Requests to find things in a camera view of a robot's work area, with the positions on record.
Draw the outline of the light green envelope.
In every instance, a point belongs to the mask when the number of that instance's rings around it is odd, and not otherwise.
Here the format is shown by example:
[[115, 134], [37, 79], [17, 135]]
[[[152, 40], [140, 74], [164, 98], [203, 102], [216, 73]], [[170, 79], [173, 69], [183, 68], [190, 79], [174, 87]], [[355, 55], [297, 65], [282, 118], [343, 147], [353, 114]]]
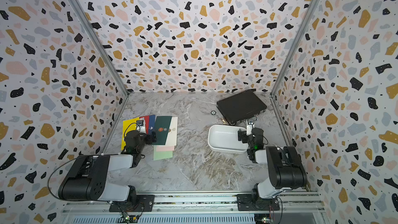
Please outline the light green envelope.
[[169, 159], [172, 157], [173, 157], [173, 151], [157, 152], [154, 148], [154, 152], [153, 152], [153, 160], [154, 161]]

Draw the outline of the dark green envelope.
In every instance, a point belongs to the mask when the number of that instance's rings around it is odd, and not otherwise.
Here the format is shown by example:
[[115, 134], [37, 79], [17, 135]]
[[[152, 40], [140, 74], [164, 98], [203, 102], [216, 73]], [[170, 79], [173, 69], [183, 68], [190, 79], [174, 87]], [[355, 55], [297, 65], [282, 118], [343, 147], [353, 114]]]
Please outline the dark green envelope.
[[157, 116], [155, 119], [155, 142], [153, 145], [165, 145], [169, 128], [171, 125], [172, 116]]

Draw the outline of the cream envelope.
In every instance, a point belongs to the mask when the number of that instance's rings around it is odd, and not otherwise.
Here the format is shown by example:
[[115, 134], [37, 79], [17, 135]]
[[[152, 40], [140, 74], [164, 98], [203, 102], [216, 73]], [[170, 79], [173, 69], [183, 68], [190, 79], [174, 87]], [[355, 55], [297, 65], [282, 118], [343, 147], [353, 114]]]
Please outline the cream envelope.
[[178, 117], [172, 117], [165, 146], [177, 145]]

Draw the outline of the white storage box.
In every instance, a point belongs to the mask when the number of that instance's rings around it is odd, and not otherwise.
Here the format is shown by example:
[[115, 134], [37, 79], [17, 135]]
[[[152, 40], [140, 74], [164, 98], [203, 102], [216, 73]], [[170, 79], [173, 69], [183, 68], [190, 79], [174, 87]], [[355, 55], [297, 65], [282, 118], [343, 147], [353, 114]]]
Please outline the white storage box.
[[208, 145], [211, 150], [224, 153], [244, 154], [248, 144], [238, 140], [238, 132], [243, 131], [244, 127], [230, 125], [213, 125], [208, 132]]

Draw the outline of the pink envelope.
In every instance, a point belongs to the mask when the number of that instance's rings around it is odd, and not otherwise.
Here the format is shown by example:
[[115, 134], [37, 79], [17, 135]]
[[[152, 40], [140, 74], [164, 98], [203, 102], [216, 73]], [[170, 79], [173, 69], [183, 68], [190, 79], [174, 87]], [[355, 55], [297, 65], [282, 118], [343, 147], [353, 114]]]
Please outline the pink envelope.
[[156, 145], [154, 148], [157, 152], [164, 152], [164, 151], [174, 151], [175, 146]]

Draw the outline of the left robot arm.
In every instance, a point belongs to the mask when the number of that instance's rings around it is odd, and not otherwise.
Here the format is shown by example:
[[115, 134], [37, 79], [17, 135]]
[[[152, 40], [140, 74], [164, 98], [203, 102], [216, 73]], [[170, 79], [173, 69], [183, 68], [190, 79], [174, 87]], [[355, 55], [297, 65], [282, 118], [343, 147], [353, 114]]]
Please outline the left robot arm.
[[63, 179], [58, 198], [64, 201], [104, 201], [135, 205], [136, 190], [107, 181], [111, 171], [137, 167], [144, 155], [142, 151], [151, 144], [153, 136], [142, 132], [144, 119], [131, 123], [123, 132], [124, 146], [118, 154], [80, 155]]

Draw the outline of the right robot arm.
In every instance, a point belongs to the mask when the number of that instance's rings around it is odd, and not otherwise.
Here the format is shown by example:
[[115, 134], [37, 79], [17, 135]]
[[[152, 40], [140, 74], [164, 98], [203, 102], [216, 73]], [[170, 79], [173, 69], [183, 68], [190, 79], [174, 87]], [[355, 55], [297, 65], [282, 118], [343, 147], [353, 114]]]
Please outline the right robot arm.
[[237, 195], [239, 211], [279, 210], [282, 205], [277, 199], [279, 194], [306, 186], [307, 175], [293, 146], [270, 146], [264, 131], [248, 119], [246, 132], [238, 131], [238, 140], [248, 145], [251, 162], [268, 168], [265, 181], [255, 184], [250, 194]]

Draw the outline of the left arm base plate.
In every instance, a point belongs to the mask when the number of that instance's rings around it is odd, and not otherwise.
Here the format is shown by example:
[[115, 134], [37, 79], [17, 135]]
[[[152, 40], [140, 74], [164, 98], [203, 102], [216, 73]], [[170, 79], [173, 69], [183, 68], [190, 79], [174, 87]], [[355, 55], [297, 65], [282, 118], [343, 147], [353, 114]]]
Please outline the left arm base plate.
[[155, 195], [134, 195], [126, 201], [113, 202], [110, 205], [109, 212], [151, 212], [155, 200]]

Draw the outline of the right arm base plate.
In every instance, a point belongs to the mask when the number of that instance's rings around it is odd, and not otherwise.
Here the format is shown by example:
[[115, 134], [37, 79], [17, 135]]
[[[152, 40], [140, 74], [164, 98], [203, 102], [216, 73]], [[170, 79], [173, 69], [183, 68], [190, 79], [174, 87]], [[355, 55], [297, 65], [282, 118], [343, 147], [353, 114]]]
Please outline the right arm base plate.
[[278, 211], [280, 205], [276, 199], [262, 199], [252, 194], [236, 195], [239, 211]]

